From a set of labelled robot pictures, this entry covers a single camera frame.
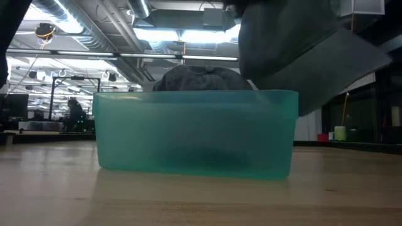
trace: person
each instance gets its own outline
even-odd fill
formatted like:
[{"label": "person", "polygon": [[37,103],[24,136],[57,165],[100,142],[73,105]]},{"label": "person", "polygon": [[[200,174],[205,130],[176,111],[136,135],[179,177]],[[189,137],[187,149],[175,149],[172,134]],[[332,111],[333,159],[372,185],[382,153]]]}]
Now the person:
[{"label": "person", "polygon": [[80,132],[87,118],[87,114],[76,99],[69,99],[67,105],[70,109],[70,117],[66,121],[66,131]]}]

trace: table surface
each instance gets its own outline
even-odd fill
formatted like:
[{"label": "table surface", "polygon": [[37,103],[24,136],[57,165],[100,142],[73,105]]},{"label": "table surface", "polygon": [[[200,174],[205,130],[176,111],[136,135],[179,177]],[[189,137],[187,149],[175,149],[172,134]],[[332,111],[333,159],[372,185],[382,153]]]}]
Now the table surface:
[{"label": "table surface", "polygon": [[0,225],[402,225],[402,156],[295,148],[286,181],[108,171],[93,141],[0,148]]}]

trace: computer monitor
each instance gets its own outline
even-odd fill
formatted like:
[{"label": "computer monitor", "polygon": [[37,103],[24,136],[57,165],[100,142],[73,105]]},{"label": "computer monitor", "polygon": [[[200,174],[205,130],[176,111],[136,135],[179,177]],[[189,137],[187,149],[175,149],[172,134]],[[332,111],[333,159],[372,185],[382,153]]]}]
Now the computer monitor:
[{"label": "computer monitor", "polygon": [[0,94],[0,116],[3,121],[15,117],[28,119],[28,94]]}]

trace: gray fabric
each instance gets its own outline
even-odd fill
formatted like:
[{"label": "gray fabric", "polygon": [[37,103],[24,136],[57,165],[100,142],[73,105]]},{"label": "gray fabric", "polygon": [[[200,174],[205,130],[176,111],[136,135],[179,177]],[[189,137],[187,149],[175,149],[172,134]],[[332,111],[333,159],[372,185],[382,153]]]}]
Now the gray fabric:
[{"label": "gray fabric", "polygon": [[249,1],[239,33],[241,74],[260,90],[299,92],[304,116],[390,62],[338,27],[330,0]]},{"label": "gray fabric", "polygon": [[241,74],[272,76],[337,27],[329,0],[250,1],[239,33]]},{"label": "gray fabric", "polygon": [[387,54],[350,31],[338,30],[270,77],[255,78],[259,89],[299,93],[299,115],[318,109],[357,79],[391,62]]},{"label": "gray fabric", "polygon": [[222,67],[179,65],[166,72],[154,91],[182,90],[252,90],[237,72]]}]

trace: plastic bin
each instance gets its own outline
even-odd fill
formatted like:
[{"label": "plastic bin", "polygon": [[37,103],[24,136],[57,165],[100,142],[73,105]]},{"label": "plastic bin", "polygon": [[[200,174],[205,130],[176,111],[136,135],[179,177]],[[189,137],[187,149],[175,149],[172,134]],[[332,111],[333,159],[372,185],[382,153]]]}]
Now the plastic bin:
[{"label": "plastic bin", "polygon": [[286,90],[94,94],[107,169],[285,179],[298,94]]}]

